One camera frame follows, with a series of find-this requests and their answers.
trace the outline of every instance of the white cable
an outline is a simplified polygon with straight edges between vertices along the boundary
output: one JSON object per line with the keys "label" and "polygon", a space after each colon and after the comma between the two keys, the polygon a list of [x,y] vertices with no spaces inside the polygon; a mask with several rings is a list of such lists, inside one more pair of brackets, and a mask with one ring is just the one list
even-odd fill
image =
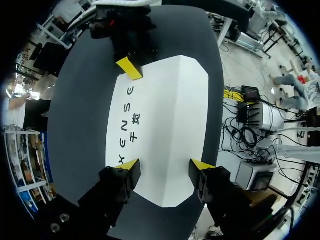
{"label": "white cable", "polygon": [[159,2],[159,0],[100,0],[92,3],[92,6],[118,6],[118,7],[143,7]]}

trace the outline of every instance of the screw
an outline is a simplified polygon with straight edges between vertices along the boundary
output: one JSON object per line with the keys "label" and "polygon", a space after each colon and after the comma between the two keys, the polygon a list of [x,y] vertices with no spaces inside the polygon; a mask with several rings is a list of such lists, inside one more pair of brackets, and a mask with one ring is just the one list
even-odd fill
{"label": "screw", "polygon": [[60,226],[56,223],[52,223],[50,228],[54,234],[60,231]]}
{"label": "screw", "polygon": [[70,219],[70,216],[69,216],[68,214],[65,214],[65,213],[64,213],[64,214],[62,214],[62,215],[60,216],[60,221],[63,222],[63,223],[68,222],[69,219]]}

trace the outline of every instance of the dark gray tabletop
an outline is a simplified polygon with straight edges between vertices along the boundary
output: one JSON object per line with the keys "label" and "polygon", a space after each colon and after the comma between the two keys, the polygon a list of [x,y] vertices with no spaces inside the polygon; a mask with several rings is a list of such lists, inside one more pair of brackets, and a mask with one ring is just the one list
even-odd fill
{"label": "dark gray tabletop", "polygon": [[[202,161],[215,165],[222,124],[223,69],[206,12],[187,6],[157,6],[149,14],[158,59],[184,55],[209,75],[208,116]],[[57,81],[48,120],[48,151],[58,194],[77,201],[99,180],[106,166],[106,133],[120,69],[107,38],[85,32],[68,56]],[[109,231],[122,240],[186,240],[203,210],[193,194],[178,207],[161,208],[137,194]]]}

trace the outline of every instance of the jeans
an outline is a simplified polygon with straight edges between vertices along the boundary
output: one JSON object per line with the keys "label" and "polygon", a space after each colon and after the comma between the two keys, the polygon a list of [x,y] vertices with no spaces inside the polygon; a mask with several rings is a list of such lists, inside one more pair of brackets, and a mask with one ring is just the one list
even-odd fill
{"label": "jeans", "polygon": [[275,83],[278,85],[289,85],[293,86],[294,90],[299,93],[299,96],[293,96],[283,99],[281,105],[286,109],[298,109],[307,110],[308,109],[308,97],[305,91],[305,85],[303,85],[298,79],[293,75],[289,74],[286,76],[278,76],[274,79]]}

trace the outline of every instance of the white paper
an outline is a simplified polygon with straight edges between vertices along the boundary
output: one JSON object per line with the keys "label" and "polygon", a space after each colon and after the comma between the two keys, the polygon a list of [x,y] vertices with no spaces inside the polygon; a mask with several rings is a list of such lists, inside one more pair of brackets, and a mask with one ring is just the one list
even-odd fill
{"label": "white paper", "polygon": [[123,74],[116,81],[105,165],[140,159],[135,192],[160,207],[176,207],[194,192],[189,161],[202,159],[209,77],[186,56],[148,64],[142,72],[142,79],[133,81]]}

